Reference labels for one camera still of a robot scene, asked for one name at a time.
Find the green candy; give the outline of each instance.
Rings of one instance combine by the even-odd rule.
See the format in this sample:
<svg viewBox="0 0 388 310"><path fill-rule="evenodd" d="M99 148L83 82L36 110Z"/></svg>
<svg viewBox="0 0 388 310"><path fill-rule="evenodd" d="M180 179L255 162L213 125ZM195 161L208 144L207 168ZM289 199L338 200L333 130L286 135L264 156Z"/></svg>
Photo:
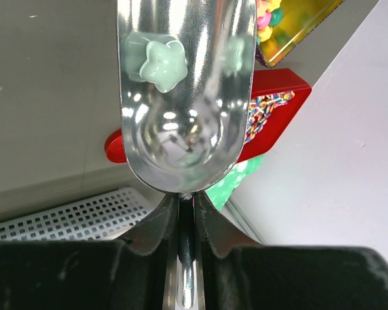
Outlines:
<svg viewBox="0 0 388 310"><path fill-rule="evenodd" d="M169 92L188 74L186 52L178 40L166 44L150 41L147 60L140 69L141 80L153 83L160 92Z"/></svg>
<svg viewBox="0 0 388 310"><path fill-rule="evenodd" d="M234 189L240 185L241 181L245 177L256 171L262 162L263 155L260 155L250 160L238 163L229 173L227 173L225 177L223 177L223 179L206 190L206 193L211 202L214 204L214 207L221 211Z"/></svg>
<svg viewBox="0 0 388 310"><path fill-rule="evenodd" d="M283 11L281 8L276 8L272 12L272 18L270 19L269 26L274 27L280 24L283 19Z"/></svg>
<svg viewBox="0 0 388 310"><path fill-rule="evenodd" d="M227 77L235 76L243 66L244 40L231 37L223 57L223 72Z"/></svg>

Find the candy dispenser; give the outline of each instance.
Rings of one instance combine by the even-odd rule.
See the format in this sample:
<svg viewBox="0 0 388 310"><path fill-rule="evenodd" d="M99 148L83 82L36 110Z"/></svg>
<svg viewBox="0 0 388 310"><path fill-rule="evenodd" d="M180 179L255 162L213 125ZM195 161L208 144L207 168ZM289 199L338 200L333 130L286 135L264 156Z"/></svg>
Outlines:
<svg viewBox="0 0 388 310"><path fill-rule="evenodd" d="M276 66L343 0L257 0L256 60Z"/></svg>

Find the metal scoop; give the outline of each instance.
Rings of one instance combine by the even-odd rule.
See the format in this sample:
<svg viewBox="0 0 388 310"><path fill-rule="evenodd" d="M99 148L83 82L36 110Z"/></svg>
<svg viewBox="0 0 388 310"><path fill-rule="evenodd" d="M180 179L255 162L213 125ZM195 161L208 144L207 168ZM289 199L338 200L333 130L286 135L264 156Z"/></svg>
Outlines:
<svg viewBox="0 0 388 310"><path fill-rule="evenodd" d="M255 15L255 0L118 0L124 149L130 168L150 187L187 198L219 181L237 161L251 94ZM141 74L152 41L184 47L187 75L171 90ZM172 78L161 70L157 83ZM193 274L189 256L180 257L186 278ZM182 292L194 286L188 278ZM193 297L186 300L188 309Z"/></svg>

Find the white basket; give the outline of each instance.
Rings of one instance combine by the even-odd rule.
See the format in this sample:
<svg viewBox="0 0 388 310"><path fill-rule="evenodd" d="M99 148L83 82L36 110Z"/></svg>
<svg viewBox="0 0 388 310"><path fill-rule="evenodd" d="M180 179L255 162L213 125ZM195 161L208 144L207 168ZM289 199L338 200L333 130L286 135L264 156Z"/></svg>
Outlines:
<svg viewBox="0 0 388 310"><path fill-rule="evenodd" d="M113 239L153 206L131 187L0 223L0 241Z"/></svg>

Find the mint green candy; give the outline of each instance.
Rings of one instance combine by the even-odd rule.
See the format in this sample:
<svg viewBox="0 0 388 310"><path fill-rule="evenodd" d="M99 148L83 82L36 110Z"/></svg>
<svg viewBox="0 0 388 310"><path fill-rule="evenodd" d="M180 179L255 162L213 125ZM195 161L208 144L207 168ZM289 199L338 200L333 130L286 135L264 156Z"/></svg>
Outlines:
<svg viewBox="0 0 388 310"><path fill-rule="evenodd" d="M272 12L272 18L270 19L269 26L274 27L280 24L283 19L283 11L281 8L276 8Z"/></svg>
<svg viewBox="0 0 388 310"><path fill-rule="evenodd" d="M142 65L147 61L147 45L151 41L166 44L175 41L174 37L166 34L150 34L147 32L131 32L126 40L121 40L121 70L128 73L129 79L134 82L145 82L140 77Z"/></svg>
<svg viewBox="0 0 388 310"><path fill-rule="evenodd" d="M263 155L238 163L223 179L206 190L214 207L221 211L234 189L245 177L256 171L262 162Z"/></svg>
<svg viewBox="0 0 388 310"><path fill-rule="evenodd" d="M186 51L178 40L147 44L147 60L140 69L142 80L153 83L160 92L172 90L188 74Z"/></svg>
<svg viewBox="0 0 388 310"><path fill-rule="evenodd" d="M231 37L228 41L223 57L223 71L227 77L235 76L243 66L244 40Z"/></svg>

